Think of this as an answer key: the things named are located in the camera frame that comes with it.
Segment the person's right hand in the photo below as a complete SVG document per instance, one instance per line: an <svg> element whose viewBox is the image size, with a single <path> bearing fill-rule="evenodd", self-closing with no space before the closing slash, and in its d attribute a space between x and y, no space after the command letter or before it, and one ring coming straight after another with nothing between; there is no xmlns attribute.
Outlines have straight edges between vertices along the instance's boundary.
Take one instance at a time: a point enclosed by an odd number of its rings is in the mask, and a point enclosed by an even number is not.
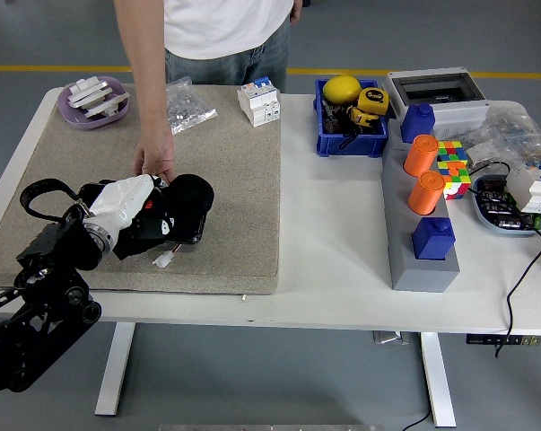
<svg viewBox="0 0 541 431"><path fill-rule="evenodd" d="M175 178L175 143L169 128L143 130L135 148L132 170L150 174L170 183Z"/></svg>

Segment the white and black robot left hand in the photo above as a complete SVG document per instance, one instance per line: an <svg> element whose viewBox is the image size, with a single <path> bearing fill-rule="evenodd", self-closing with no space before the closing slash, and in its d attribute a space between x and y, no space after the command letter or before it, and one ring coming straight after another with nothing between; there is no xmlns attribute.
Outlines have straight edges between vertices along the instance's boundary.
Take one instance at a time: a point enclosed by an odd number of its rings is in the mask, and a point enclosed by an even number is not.
<svg viewBox="0 0 541 431"><path fill-rule="evenodd" d="M92 216L83 223L87 228L103 232L104 239L116 242L120 231L132 224L152 191L166 186L164 179L149 174L105 185L90 206Z"/></svg>

